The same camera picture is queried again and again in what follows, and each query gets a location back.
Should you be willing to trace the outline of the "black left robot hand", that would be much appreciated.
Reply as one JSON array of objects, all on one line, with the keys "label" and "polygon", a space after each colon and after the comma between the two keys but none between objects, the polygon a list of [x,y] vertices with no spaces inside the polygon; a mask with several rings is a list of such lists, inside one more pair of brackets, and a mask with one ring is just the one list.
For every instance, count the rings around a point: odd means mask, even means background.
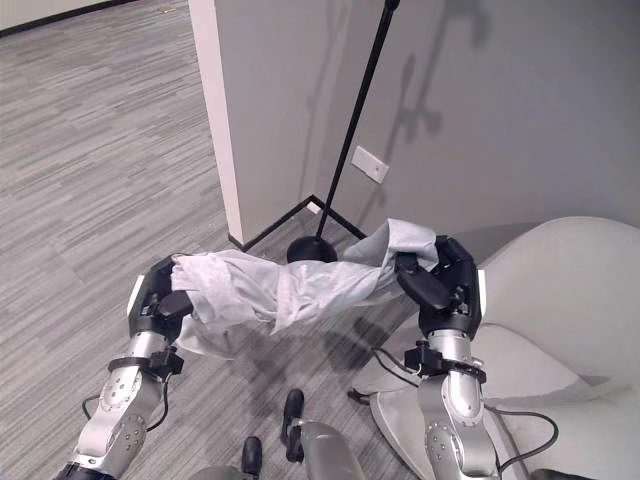
[{"label": "black left robot hand", "polygon": [[172,286],[171,274],[175,263],[171,256],[155,263],[146,274],[133,296],[127,314],[129,335],[153,332],[173,343],[182,329],[183,318],[194,306],[184,290]]}]

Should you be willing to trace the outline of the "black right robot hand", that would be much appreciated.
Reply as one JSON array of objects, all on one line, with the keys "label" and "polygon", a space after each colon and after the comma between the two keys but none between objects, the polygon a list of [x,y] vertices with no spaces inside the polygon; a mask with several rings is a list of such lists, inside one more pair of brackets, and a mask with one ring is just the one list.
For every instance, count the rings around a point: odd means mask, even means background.
[{"label": "black right robot hand", "polygon": [[419,306],[418,324],[425,336],[437,330],[456,330],[472,339],[482,318],[475,261],[450,236],[437,236],[435,247],[438,262],[430,271],[419,265],[415,253],[398,253],[396,279]]}]

